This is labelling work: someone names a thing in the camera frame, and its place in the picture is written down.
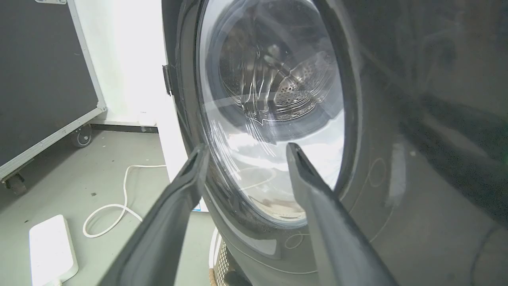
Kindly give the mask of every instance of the power adapter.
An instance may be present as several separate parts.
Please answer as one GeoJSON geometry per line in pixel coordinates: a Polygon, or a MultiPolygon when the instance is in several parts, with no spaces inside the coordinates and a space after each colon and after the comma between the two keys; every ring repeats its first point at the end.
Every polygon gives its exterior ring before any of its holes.
{"type": "Polygon", "coordinates": [[[78,272],[69,227],[62,215],[32,227],[29,240],[33,286],[61,285],[78,272]]]}

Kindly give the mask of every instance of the gray floor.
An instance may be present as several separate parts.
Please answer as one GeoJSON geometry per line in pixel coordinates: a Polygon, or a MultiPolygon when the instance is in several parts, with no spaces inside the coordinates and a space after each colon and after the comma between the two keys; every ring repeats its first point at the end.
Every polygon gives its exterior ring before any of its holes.
{"type": "MultiPolygon", "coordinates": [[[[164,164],[157,134],[97,132],[90,146],[80,150],[64,138],[22,170],[29,188],[26,195],[16,197],[0,187],[0,281],[30,285],[28,231],[62,214],[69,223],[79,264],[78,273],[64,285],[97,284],[139,222],[126,214],[110,232],[94,239],[83,235],[83,223],[95,209],[123,203],[123,175],[133,164],[164,164]]],[[[164,168],[132,170],[127,181],[129,207],[143,217],[168,183],[164,168]]],[[[103,210],[92,219],[88,232],[107,228],[119,213],[120,209],[103,210]]],[[[209,285],[213,229],[207,213],[191,215],[176,285],[209,285]]]]}

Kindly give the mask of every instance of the door hinge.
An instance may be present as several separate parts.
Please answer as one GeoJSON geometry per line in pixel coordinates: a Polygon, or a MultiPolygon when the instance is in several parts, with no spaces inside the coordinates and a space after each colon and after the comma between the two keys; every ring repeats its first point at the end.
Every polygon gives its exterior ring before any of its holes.
{"type": "Polygon", "coordinates": [[[164,84],[166,85],[166,94],[168,94],[169,96],[172,96],[168,65],[162,66],[162,74],[164,75],[164,84]]]}

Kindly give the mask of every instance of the front-loading washing machine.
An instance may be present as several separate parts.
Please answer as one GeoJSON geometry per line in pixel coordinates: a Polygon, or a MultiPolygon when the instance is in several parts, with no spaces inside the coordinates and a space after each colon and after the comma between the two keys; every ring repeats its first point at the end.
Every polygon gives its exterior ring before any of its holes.
{"type": "MultiPolygon", "coordinates": [[[[399,285],[508,284],[507,12],[163,0],[184,143],[210,149],[204,200],[235,277],[221,283],[320,283],[294,142],[399,285]]],[[[336,259],[358,278],[347,285],[372,284],[368,265],[336,259]]]]}

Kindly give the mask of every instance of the white cable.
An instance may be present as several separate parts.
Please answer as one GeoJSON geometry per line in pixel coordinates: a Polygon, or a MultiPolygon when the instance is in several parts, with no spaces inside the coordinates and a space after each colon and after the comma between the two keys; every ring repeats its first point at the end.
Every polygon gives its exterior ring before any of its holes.
{"type": "Polygon", "coordinates": [[[127,189],[125,187],[125,184],[127,183],[127,174],[129,173],[129,169],[132,168],[132,167],[139,167],[139,168],[161,168],[161,167],[166,167],[166,165],[154,165],[154,166],[147,166],[147,165],[132,165],[132,166],[129,166],[127,168],[127,170],[125,170],[125,176],[123,177],[123,205],[120,205],[120,204],[110,204],[110,205],[105,205],[105,206],[102,206],[98,209],[96,209],[93,213],[91,213],[85,220],[85,223],[83,224],[83,234],[88,237],[88,238],[96,238],[96,237],[99,237],[105,233],[107,233],[108,231],[110,231],[112,228],[115,227],[115,225],[122,219],[123,215],[125,214],[125,211],[128,211],[130,212],[132,215],[134,215],[137,219],[139,219],[139,221],[143,221],[143,219],[141,218],[141,216],[139,216],[137,213],[135,213],[133,210],[129,209],[127,207],[127,189]],[[91,235],[89,234],[88,232],[86,232],[86,224],[88,223],[88,221],[99,211],[103,210],[103,209],[106,209],[106,208],[111,208],[111,207],[117,207],[117,208],[121,208],[122,209],[122,213],[120,213],[120,216],[116,219],[116,221],[110,225],[107,229],[105,229],[104,231],[102,231],[101,233],[98,233],[96,235],[91,235]]]}

